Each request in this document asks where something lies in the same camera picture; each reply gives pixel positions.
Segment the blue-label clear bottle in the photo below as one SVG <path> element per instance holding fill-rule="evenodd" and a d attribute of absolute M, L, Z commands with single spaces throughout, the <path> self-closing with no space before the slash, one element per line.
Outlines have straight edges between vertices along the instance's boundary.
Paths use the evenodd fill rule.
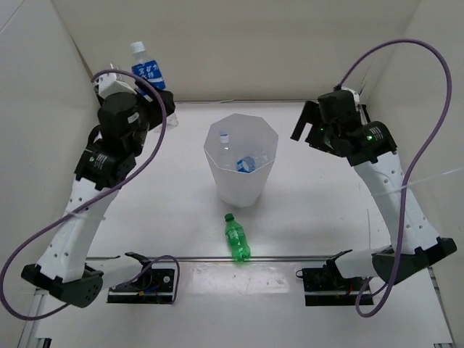
<path fill-rule="evenodd" d="M 145 46 L 142 41 L 133 42 L 131 45 L 133 52 L 133 66 L 131 67 L 132 73 L 142 78 L 145 78 L 151 83 L 152 86 L 158 88 L 160 91 L 166 91 L 167 86 L 162 76 L 160 67 L 154 58 L 151 58 L 146 52 Z M 146 94 L 143 89 L 137 88 L 138 92 L 145 97 L 148 102 L 153 99 L 150 95 Z M 175 111 L 167 111 L 167 129 L 173 129 L 178 126 L 178 118 Z"/>

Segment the crushed blue-label water bottle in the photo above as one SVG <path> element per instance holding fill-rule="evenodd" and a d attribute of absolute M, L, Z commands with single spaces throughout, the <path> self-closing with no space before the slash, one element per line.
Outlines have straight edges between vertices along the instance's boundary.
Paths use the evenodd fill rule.
<path fill-rule="evenodd" d="M 237 164 L 236 169 L 240 173 L 252 173 L 257 169 L 257 163 L 254 157 L 245 156 L 241 158 Z"/>

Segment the clear unlabelled plastic bottle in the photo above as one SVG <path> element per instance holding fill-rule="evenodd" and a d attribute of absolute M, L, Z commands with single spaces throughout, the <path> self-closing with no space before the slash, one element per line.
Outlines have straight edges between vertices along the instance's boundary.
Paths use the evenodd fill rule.
<path fill-rule="evenodd" d="M 224 170 L 238 172 L 236 164 L 245 156 L 252 156 L 255 158 L 257 169 L 273 161 L 270 154 L 261 146 L 256 144 L 235 144 L 231 141 L 227 133 L 221 133 L 219 135 L 219 145 L 220 150 L 217 156 L 217 166 Z"/>

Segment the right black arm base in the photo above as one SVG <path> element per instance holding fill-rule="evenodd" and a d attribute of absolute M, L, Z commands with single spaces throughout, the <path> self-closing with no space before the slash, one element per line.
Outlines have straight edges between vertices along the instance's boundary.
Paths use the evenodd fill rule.
<path fill-rule="evenodd" d="M 354 307 L 364 280 L 333 281 L 324 268 L 302 268 L 295 276 L 302 281 L 306 307 Z"/>

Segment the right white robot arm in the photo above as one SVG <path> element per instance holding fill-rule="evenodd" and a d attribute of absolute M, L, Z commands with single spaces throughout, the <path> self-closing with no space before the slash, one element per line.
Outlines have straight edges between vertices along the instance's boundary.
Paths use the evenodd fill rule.
<path fill-rule="evenodd" d="M 395 282 L 455 253 L 456 243 L 441 237 L 430 224 L 413 192 L 403 185 L 397 145 L 389 129 L 379 121 L 362 123 L 360 107 L 347 90 L 306 101 L 291 135 L 305 139 L 313 149 L 347 159 L 371 193 L 390 235 L 390 245 L 362 252 L 347 250 L 327 259 L 321 268 L 302 275 L 316 291 L 341 290 L 353 281 L 379 277 L 389 281 L 394 258 L 399 258 Z"/>

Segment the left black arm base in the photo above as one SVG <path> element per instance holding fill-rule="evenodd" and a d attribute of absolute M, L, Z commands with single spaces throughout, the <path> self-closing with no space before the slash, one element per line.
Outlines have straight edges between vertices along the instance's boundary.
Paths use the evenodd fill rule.
<path fill-rule="evenodd" d="M 108 304 L 173 305 L 178 296 L 181 267 L 173 258 L 153 262 L 134 281 L 113 286 L 108 290 Z"/>

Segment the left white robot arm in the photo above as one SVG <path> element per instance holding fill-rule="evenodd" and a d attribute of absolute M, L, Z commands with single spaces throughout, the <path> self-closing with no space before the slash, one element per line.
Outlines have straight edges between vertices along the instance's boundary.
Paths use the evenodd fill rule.
<path fill-rule="evenodd" d="M 135 72 L 136 90 L 111 89 L 103 83 L 111 70 L 94 76 L 101 99 L 98 124 L 75 169 L 72 192 L 63 217 L 52 223 L 56 233 L 46 251 L 26 265 L 21 277 L 48 291 L 66 305 L 84 308 L 103 289 L 128 282 L 144 290 L 152 282 L 146 260 L 129 252 L 101 265 L 87 262 L 88 251 L 110 204 L 120 189 L 134 179 L 154 159 L 137 165 L 148 132 L 167 130 L 167 118 L 175 111 L 173 95 Z"/>

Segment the white octagonal bin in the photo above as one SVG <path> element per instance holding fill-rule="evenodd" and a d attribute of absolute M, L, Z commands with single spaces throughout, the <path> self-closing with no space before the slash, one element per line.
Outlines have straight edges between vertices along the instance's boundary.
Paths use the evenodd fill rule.
<path fill-rule="evenodd" d="M 204 152 L 220 198 L 234 207 L 252 206 L 276 159 L 278 134 L 262 118 L 232 114 L 211 124 Z"/>

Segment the white zip tie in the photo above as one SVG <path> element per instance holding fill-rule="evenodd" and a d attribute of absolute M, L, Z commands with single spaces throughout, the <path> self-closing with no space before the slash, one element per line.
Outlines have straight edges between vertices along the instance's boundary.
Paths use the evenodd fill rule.
<path fill-rule="evenodd" d="M 436 179 L 436 178 L 440 178 L 440 177 L 443 177 L 445 175 L 450 175 L 450 174 L 453 174 L 453 173 L 457 173 L 457 172 L 459 172 L 461 170 L 463 170 L 463 167 L 455 168 L 453 170 L 449 170 L 447 172 L 443 172 L 443 173 L 440 173 L 440 174 L 429 176 L 427 178 L 422 178 L 422 179 L 417 180 L 417 181 L 408 182 L 407 184 L 405 184 L 403 186 L 400 186 L 399 188 L 392 189 L 392 190 L 389 190 L 389 191 L 385 191 L 385 192 L 380 193 L 380 194 L 372 194 L 372 197 L 376 198 L 376 197 L 379 197 L 379 196 L 387 196 L 387 195 L 390 195 L 390 194 L 395 194 L 397 192 L 400 192 L 402 189 L 406 189 L 406 188 L 409 188 L 411 186 L 417 185 L 419 183 L 424 183 L 426 181 L 430 181 L 430 180 L 433 180 L 433 179 Z"/>

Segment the green soda bottle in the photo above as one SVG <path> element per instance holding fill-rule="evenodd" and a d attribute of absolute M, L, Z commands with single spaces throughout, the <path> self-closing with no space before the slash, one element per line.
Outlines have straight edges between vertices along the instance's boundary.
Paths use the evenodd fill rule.
<path fill-rule="evenodd" d="M 251 249 L 247 243 L 244 228 L 232 213 L 225 215 L 225 237 L 236 262 L 244 262 L 251 257 Z"/>

